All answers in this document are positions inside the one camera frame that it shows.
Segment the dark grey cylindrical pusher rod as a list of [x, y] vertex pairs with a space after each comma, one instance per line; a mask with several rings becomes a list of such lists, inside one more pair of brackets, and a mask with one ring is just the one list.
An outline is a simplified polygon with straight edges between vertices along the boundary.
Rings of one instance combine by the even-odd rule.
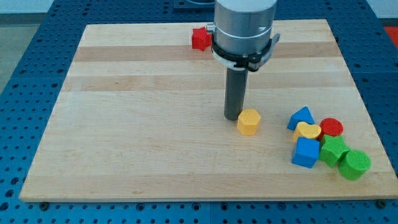
[[228, 68], [226, 71], [224, 116], [228, 120], [237, 120], [240, 112], [243, 110], [247, 78], [247, 70], [233, 70]]

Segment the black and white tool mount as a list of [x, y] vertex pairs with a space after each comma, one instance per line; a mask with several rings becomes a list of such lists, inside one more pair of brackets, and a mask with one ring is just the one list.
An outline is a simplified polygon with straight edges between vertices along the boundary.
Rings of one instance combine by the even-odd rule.
[[211, 37], [211, 52], [216, 61], [229, 69], [236, 71], [249, 70], [250, 72], [256, 72], [271, 58], [279, 39], [280, 34], [277, 33], [271, 39], [269, 39], [267, 45], [262, 50], [249, 55], [236, 55], [221, 49], [215, 42], [215, 38]]

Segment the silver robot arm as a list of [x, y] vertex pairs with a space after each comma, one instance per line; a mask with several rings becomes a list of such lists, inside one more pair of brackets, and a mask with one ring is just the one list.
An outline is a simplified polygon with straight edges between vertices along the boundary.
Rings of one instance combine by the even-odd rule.
[[280, 35], [271, 35], [277, 0], [216, 0], [211, 34], [214, 59], [226, 67], [224, 116], [235, 121], [243, 110], [249, 72], [270, 59]]

